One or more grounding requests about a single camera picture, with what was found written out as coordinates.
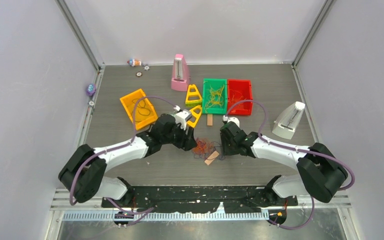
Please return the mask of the orange plastic bin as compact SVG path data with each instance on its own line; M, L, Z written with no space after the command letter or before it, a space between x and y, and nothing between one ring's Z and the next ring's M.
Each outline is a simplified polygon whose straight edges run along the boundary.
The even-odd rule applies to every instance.
M137 131L153 124L158 119L153 104L147 98L140 100L145 96L143 89L139 88L119 99Z

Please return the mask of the red plastic bin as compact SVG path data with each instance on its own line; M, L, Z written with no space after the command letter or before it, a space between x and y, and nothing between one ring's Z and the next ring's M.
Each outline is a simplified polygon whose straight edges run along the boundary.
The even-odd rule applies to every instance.
M253 99L252 83L249 79L227 79L227 93L227 109L229 110L239 101ZM250 116L252 109L252 102L243 102L236 105L229 114L234 116Z

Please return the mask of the pink metronome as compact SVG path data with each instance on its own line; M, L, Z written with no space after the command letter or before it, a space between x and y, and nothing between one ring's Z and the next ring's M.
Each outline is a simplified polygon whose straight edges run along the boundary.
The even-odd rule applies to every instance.
M173 60L171 89L178 92L186 92L190 80L191 75L184 55L176 54Z

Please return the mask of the purple toy ball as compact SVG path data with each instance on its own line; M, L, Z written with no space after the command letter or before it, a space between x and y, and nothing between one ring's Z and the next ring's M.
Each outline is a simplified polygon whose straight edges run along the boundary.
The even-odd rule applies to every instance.
M96 93L96 90L97 90L97 87L95 86L95 84L91 83L86 88L86 94L89 97L92 97Z

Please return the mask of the yellow triangle block lower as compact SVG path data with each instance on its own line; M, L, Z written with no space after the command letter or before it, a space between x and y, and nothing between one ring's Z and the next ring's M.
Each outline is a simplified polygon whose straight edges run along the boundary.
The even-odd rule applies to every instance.
M201 105L194 106L189 111L191 113L191 119L188 120L186 123L189 127L195 128L202 115L202 106Z

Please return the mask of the white metronome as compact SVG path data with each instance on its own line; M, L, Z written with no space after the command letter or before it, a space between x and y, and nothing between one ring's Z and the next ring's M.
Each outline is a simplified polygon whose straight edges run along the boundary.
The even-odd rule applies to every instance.
M280 138L291 140L305 111L306 104L300 101L288 106L274 121L272 133Z

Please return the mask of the green plastic bin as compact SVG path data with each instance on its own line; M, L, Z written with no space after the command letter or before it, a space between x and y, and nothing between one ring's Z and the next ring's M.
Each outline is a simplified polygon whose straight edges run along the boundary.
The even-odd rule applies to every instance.
M227 113L227 79L204 78L202 86L202 110L204 114L224 115Z

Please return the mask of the small wooden block upright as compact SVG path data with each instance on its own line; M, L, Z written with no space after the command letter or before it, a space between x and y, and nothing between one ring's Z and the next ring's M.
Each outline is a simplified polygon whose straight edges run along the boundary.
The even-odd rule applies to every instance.
M207 126L213 126L213 115L212 114L207 114L207 120L206 120L206 124Z

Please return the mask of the yellow triangle block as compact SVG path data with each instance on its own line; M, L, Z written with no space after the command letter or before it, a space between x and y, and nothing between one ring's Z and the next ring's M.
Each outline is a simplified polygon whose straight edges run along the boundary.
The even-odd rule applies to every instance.
M186 92L185 106L196 107L201 106L203 97L195 84L189 84Z
M186 123L189 127L195 128L202 115L202 106L201 105L194 106L189 111L191 113L191 119L188 120Z

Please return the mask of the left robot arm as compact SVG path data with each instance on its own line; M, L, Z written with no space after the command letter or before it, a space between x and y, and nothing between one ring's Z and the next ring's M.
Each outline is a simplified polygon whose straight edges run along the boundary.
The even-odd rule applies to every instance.
M153 126L129 140L107 147L79 146L58 174L59 181L70 191L72 203L84 203L93 197L110 198L121 207L133 202L128 183L109 178L105 173L132 160L144 159L159 152L163 145L183 151L197 146L194 128L187 125L192 113L182 110L174 115L162 114Z

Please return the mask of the small toy figurine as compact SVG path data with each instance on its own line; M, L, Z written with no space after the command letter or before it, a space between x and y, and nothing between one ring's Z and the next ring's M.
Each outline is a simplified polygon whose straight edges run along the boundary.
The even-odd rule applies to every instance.
M141 60L134 59L134 58L131 58L131 59L127 60L126 63L127 63L130 67L139 67L139 66L142 66L142 65L143 65Z

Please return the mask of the yellow triangle block upper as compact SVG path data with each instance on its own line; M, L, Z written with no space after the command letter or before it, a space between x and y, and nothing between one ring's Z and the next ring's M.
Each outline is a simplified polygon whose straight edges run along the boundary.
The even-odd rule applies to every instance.
M201 106L203 97L195 84L189 84L186 92L185 106L196 107Z

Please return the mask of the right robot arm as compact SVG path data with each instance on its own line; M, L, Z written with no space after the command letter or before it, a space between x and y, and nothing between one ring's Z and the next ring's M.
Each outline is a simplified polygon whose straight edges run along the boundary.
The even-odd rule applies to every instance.
M285 198L310 195L328 203L348 178L345 167L336 161L329 149L321 144L293 145L268 138L257 132L245 133L234 122L220 128L222 153L254 159L270 160L297 171L296 175L276 175L264 188L271 205L279 205Z

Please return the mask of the flat wooden block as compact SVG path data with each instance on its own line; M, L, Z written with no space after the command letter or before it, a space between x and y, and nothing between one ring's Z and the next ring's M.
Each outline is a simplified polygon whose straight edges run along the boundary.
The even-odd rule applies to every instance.
M218 151L214 151L213 153L211 153L205 160L204 160L204 163L209 166L213 161L215 161L218 157L219 157L219 152Z

